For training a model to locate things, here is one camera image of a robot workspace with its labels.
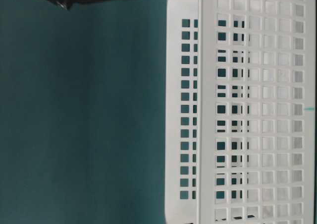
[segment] teal background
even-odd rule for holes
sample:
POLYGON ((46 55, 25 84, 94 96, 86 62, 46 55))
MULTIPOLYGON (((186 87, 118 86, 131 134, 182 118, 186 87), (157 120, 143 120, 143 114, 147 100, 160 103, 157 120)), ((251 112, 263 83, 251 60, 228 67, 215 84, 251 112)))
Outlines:
POLYGON ((0 223, 162 224, 166 0, 0 0, 0 223))

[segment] grid pattern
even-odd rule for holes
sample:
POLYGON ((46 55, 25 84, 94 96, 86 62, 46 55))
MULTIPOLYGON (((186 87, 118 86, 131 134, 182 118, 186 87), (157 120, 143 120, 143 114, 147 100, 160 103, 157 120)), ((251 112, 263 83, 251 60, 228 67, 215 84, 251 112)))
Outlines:
POLYGON ((216 0, 215 222, 303 224, 305 0, 216 0))
POLYGON ((180 199, 196 199, 198 20, 182 19, 180 199))

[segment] basket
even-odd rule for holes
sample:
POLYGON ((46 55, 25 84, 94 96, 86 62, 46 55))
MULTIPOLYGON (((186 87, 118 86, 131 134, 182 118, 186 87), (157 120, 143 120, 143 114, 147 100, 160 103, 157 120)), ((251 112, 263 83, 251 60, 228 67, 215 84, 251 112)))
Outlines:
POLYGON ((316 0, 168 0, 168 224, 312 224, 316 0))

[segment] white plastic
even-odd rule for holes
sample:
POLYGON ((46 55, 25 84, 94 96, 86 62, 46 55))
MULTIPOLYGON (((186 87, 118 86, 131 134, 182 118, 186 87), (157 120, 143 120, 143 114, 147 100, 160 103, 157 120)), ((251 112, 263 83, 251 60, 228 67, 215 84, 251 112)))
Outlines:
POLYGON ((315 9, 168 0, 167 223, 313 223, 315 9))

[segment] teal surface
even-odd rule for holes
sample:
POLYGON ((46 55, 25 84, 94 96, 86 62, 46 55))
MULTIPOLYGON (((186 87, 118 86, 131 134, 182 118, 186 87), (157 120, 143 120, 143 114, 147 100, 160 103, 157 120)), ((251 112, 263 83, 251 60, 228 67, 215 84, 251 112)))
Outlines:
POLYGON ((0 0, 0 223, 162 224, 166 0, 0 0))

